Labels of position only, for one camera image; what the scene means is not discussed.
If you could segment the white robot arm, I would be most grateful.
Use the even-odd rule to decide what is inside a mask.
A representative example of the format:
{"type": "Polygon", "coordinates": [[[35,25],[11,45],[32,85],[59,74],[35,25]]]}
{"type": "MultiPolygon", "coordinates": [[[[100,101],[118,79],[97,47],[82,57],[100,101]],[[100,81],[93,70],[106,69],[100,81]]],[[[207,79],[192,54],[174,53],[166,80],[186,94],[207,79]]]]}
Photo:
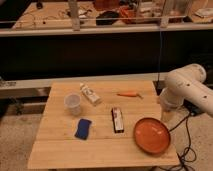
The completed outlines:
{"type": "Polygon", "coordinates": [[[204,85],[206,76],[204,67],[196,63],[168,72],[159,95],[162,110],[176,110],[187,100],[213,118],[213,90],[204,85]]]}

